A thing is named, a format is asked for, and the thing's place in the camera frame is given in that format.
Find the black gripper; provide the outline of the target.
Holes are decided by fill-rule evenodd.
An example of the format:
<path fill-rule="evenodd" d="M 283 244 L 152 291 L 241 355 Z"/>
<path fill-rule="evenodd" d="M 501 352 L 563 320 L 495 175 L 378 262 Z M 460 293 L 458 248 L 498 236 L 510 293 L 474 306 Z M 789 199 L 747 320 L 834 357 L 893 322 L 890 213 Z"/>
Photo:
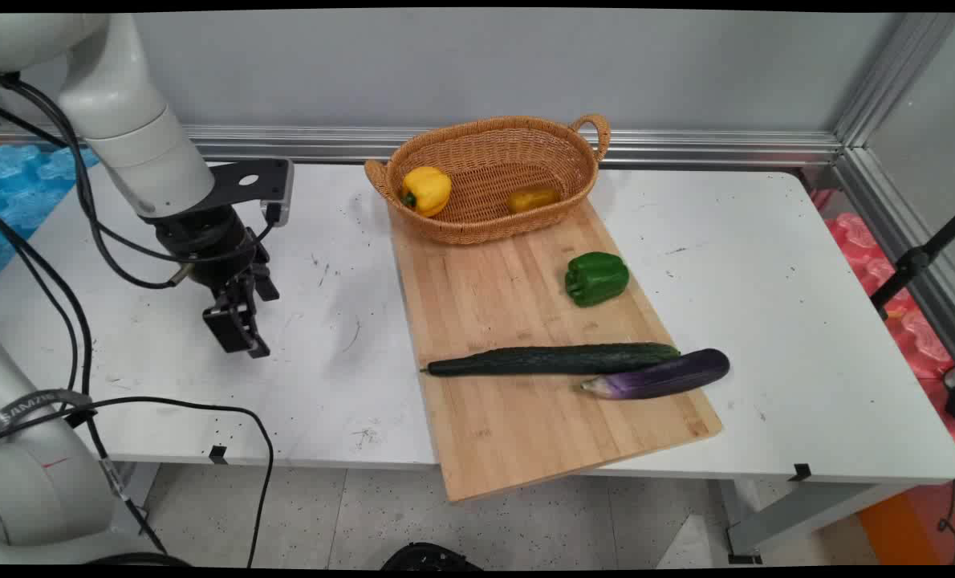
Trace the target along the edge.
<path fill-rule="evenodd" d="M 173 257 L 193 260 L 192 281 L 214 297 L 202 319 L 226 352 L 246 352 L 254 359 L 270 355 L 258 333 L 254 294 L 264 301 L 280 299 L 262 245 L 272 228 L 269 223 L 254 233 L 231 206 L 155 222 L 157 241 Z"/>

